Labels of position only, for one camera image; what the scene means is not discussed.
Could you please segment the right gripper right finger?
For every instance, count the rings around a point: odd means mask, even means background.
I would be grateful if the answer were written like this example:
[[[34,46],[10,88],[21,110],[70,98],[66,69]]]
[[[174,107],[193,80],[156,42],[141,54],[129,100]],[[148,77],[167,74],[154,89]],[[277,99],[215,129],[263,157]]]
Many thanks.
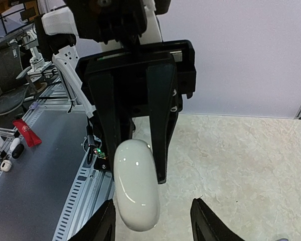
[[[244,241],[244,239],[230,230],[201,198],[193,199],[190,217],[193,240]]]

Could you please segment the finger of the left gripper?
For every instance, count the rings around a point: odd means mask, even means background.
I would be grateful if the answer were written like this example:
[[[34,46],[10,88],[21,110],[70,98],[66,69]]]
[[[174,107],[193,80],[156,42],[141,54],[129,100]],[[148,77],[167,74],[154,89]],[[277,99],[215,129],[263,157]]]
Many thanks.
[[[174,79],[175,65],[169,62],[151,65],[146,70],[150,132],[159,184],[166,182],[167,127],[171,112]]]
[[[114,72],[105,71],[90,77],[88,86],[104,132],[108,159],[113,163],[115,151],[121,141],[120,85]]]

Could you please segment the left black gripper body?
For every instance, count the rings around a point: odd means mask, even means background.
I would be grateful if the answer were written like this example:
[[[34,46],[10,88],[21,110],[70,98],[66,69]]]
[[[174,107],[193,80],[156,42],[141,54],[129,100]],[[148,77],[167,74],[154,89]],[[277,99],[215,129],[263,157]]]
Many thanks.
[[[183,109],[183,95],[196,86],[195,50],[188,40],[141,45],[136,53],[117,49],[80,58],[75,68],[91,103],[101,97],[103,74],[114,81],[115,100],[131,117],[149,115],[149,105]]]

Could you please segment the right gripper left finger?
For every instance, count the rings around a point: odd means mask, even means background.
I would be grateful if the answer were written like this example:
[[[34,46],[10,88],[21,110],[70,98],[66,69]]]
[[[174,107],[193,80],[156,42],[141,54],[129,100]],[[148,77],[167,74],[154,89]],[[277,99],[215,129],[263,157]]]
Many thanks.
[[[106,200],[69,241],[115,241],[115,206]]]

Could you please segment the white earbud case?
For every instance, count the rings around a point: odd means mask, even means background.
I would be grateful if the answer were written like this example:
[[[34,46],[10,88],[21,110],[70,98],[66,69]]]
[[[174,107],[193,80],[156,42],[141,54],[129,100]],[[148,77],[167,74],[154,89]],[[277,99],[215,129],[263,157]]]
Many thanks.
[[[160,217],[160,198],[150,146],[137,139],[122,142],[115,151],[113,176],[123,223],[137,232],[154,228]]]

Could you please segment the purple earbud charging case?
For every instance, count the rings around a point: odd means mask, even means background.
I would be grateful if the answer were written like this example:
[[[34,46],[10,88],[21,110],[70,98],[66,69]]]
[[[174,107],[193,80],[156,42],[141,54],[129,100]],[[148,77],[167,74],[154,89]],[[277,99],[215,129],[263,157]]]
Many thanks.
[[[287,233],[277,233],[273,236],[274,241],[290,241],[290,237]]]

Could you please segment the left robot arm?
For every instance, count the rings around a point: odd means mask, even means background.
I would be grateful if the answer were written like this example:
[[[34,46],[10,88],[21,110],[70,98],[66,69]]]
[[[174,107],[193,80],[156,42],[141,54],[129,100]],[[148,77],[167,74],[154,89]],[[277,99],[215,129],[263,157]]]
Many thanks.
[[[99,137],[103,164],[132,138],[133,119],[147,116],[159,184],[168,149],[196,88],[195,50],[188,40],[162,39],[158,16],[170,1],[65,1],[35,18],[39,45],[85,110],[90,144]]]

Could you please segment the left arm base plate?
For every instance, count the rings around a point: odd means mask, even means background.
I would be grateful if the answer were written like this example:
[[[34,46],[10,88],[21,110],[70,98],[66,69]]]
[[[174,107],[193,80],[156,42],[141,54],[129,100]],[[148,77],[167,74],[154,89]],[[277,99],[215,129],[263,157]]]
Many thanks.
[[[84,151],[87,153],[85,165],[93,167],[95,170],[111,172],[108,153],[100,138],[95,135],[88,135],[82,143]]]

